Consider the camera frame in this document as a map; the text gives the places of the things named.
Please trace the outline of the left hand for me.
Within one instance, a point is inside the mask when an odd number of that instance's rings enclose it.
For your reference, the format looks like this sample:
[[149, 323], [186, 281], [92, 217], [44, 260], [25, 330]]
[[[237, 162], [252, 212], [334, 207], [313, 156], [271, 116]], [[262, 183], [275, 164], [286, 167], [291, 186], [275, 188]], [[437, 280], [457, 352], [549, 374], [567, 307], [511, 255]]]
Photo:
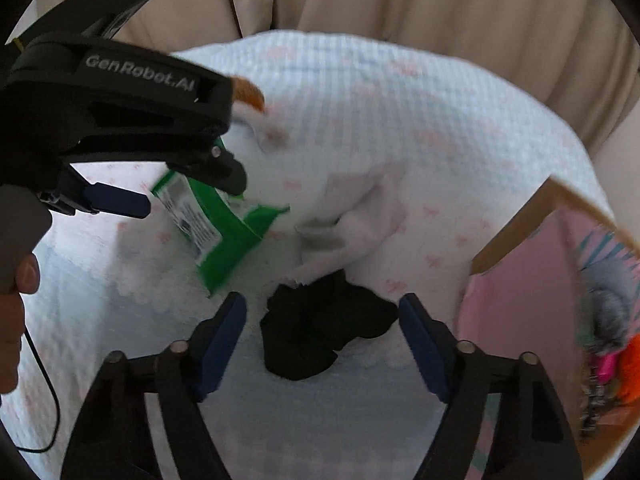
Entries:
[[0, 318], [0, 392], [11, 393], [18, 384], [22, 337], [25, 333], [23, 295], [33, 295], [40, 286], [36, 256], [29, 254], [17, 266], [8, 292], [1, 295]]

